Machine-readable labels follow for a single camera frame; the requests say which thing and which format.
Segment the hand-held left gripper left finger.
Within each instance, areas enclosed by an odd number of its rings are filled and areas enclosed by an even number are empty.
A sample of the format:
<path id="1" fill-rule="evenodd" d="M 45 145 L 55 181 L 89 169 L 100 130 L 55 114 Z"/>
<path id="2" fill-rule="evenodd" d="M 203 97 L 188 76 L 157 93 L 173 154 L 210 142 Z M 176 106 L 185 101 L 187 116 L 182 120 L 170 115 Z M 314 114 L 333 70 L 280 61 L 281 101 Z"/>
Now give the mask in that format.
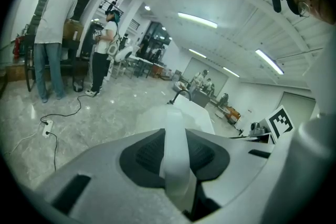
<path id="1" fill-rule="evenodd" d="M 49 176 L 34 204 L 52 223 L 189 223 L 159 176 L 164 130 L 94 146 Z"/>

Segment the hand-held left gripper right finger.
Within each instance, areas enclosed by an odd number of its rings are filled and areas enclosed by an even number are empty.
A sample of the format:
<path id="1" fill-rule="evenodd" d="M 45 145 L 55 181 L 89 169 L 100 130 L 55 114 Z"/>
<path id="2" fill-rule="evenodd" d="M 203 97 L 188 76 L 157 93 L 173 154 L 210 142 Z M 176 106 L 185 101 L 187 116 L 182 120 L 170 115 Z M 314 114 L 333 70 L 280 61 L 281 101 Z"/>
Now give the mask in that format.
<path id="1" fill-rule="evenodd" d="M 186 130 L 192 183 L 192 205 L 185 210 L 200 220 L 232 202 L 266 164 L 273 147 L 238 138 Z"/>

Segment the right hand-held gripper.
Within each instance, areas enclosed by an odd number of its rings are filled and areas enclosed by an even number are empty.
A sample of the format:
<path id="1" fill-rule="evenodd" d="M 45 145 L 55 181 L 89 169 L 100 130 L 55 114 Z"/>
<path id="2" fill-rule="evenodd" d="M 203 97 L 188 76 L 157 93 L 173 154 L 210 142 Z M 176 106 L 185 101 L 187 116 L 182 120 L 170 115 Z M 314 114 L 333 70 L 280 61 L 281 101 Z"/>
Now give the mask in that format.
<path id="1" fill-rule="evenodd" d="M 249 136 L 256 137 L 268 144 L 276 144 L 281 135 L 291 132 L 295 126 L 283 105 L 279 106 L 270 115 L 260 122 L 250 125 Z"/>

